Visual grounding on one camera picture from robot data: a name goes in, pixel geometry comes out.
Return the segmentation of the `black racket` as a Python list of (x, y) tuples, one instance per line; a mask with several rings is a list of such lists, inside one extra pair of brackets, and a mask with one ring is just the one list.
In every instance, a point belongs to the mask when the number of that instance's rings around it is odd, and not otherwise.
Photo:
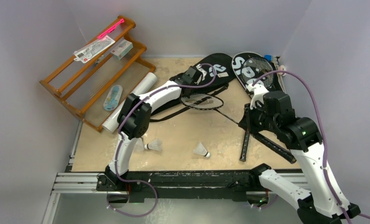
[[(248, 84), (252, 84), (261, 75), (273, 71), (273, 67), (270, 62), (261, 56), (254, 56), (246, 59), (240, 69), (240, 80), (244, 82), (247, 87)], [(246, 161), (246, 154), (248, 149), (250, 134), (245, 131), (242, 151), (240, 155), (240, 161)]]
[[(240, 123), (235, 121), (233, 118), (219, 111), (219, 108), (223, 107), (224, 101), (216, 96), (210, 94), (201, 94), (195, 93), (188, 96), (183, 96), (180, 98), (180, 102), (189, 109), (201, 110), (201, 111), (216, 111), (219, 114), (223, 115), (228, 120), (232, 121), (236, 125), (240, 126)], [(263, 136), (260, 133), (251, 133), (249, 128), (249, 116), (245, 117), (245, 127), (241, 127), (244, 130), (244, 137), (242, 143), (242, 149), (239, 160), (242, 162), (246, 161), (248, 146), (251, 140), (251, 137), (268, 147), (270, 150), (284, 158), (291, 164), (294, 164), (297, 160), (296, 158), (286, 149)]]

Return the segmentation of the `black CROSSWAY racket bag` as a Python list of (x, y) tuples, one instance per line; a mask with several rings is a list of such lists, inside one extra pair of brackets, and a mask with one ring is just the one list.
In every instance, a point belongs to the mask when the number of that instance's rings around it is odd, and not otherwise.
[[(208, 64), (211, 64), (213, 65), (213, 67), (215, 68), (216, 70), (216, 78), (214, 80), (213, 83), (211, 83), (210, 85), (208, 85), (207, 87), (204, 87), (204, 88), (201, 88), (201, 89), (192, 89), (192, 91), (194, 93), (212, 93), (211, 95), (217, 95), (225, 90), (228, 89), (229, 87), (229, 83), (236, 78), (232, 68), (231, 68), (231, 61), (232, 61), (232, 58), (231, 56), (227, 55), (227, 54), (224, 54), (224, 53), (214, 53), (214, 54), (211, 54), (205, 58), (203, 58), (201, 61), (199, 61), (198, 63), (196, 63), (195, 65), (193, 66), (197, 66), (198, 64), (203, 64), (203, 63), (208, 63)], [(212, 71), (212, 68), (209, 67), (209, 66), (202, 66), (203, 69), (205, 69), (209, 75), (205, 78), (204, 81), (202, 81), (200, 84), (198, 85), (205, 85), (207, 83), (209, 83), (212, 79), (213, 79), (213, 71)], [(177, 81), (177, 79), (179, 78), (180, 75), (182, 75), (184, 72), (181, 72), (175, 76), (172, 76), (169, 78), (169, 81)], [(180, 104), (180, 99), (177, 98), (177, 99), (173, 99), (167, 103), (165, 103), (163, 106), (161, 106), (160, 108), (156, 109), (154, 112), (152, 112), (152, 115), (156, 115), (160, 112), (164, 112), (176, 105), (179, 105)], [(172, 114), (169, 114), (161, 119), (151, 119), (150, 122), (151, 123), (157, 123), (157, 122), (162, 122), (162, 121), (165, 121), (165, 120), (168, 120), (168, 119), (171, 119), (181, 113), (184, 113), (186, 112), (187, 110), (189, 110), (189, 108), (182, 108)]]

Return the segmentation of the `black SPORT racket bag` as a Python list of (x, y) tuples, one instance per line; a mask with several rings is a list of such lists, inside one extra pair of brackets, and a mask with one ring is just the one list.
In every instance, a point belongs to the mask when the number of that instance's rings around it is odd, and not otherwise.
[[(261, 56), (254, 52), (241, 52), (234, 55), (231, 61), (231, 68), (245, 91), (247, 86), (261, 75), (277, 69), (276, 64), (272, 62), (271, 56)], [(276, 74), (268, 75), (258, 83), (269, 91), (283, 90), (279, 76)]]

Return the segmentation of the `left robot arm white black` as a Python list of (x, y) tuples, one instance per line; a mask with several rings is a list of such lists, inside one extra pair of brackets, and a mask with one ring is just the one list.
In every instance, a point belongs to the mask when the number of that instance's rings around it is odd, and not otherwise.
[(203, 88), (203, 85), (199, 85), (202, 76), (203, 73), (197, 67), (190, 66), (182, 75), (165, 82), (156, 90), (141, 95), (130, 94), (127, 97), (118, 116), (117, 148), (105, 169), (108, 185), (113, 190), (120, 191), (126, 186), (123, 175), (129, 171), (129, 161), (136, 142), (148, 130), (152, 112), (181, 95)]

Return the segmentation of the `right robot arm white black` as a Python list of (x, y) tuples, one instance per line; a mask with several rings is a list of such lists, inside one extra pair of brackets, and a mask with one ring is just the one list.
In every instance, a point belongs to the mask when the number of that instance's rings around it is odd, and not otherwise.
[(286, 146), (278, 153), (298, 162), (309, 186), (303, 189), (261, 164), (251, 170), (249, 184), (253, 189), (275, 192), (294, 207), (304, 224), (339, 224), (361, 214), (359, 206), (344, 196), (335, 180), (317, 124), (310, 118), (297, 117), (287, 94), (255, 94), (252, 102), (244, 105), (239, 126), (253, 137), (261, 131), (274, 133)]

